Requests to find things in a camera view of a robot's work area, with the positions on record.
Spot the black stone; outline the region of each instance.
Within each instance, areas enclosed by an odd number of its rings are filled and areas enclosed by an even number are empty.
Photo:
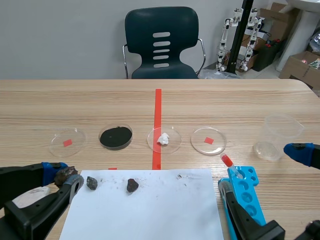
[[[74,166],[65,167],[56,173],[54,177],[54,184],[60,188],[70,176],[76,174],[78,174],[78,171]]]
[[[129,193],[133,193],[135,190],[137,190],[139,187],[139,184],[132,178],[128,179],[128,185],[126,186],[126,190]]]
[[[96,190],[98,187],[98,181],[95,178],[88,176],[86,178],[86,186],[91,190]]]
[[[118,126],[104,131],[100,136],[100,143],[107,149],[120,150],[130,144],[132,132],[125,126]]]

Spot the red test tube cap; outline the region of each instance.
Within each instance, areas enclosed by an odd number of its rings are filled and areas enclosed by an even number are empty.
[[[229,168],[231,167],[234,163],[231,161],[231,159],[225,154],[222,153],[220,155],[221,160],[224,162],[224,164]]]

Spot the small red paper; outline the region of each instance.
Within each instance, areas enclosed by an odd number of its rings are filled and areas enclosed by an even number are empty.
[[[214,140],[213,140],[212,138],[210,138],[210,137],[206,137],[205,140],[204,140],[204,142],[205,142],[206,144],[213,144],[213,143],[214,143]]]
[[[71,139],[63,142],[63,146],[64,146],[64,147],[68,147],[68,146],[70,146],[71,144],[72,144],[72,140],[71,140]]]

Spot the clear measuring cup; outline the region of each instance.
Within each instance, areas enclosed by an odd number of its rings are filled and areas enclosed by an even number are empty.
[[[253,149],[263,159],[279,160],[285,154],[285,145],[292,143],[303,130],[303,125],[286,114],[269,115],[264,119]]]

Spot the white cotton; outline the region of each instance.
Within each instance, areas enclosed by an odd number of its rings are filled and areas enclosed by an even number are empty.
[[[158,143],[161,145],[167,145],[169,144],[169,135],[166,134],[165,132],[158,138]]]

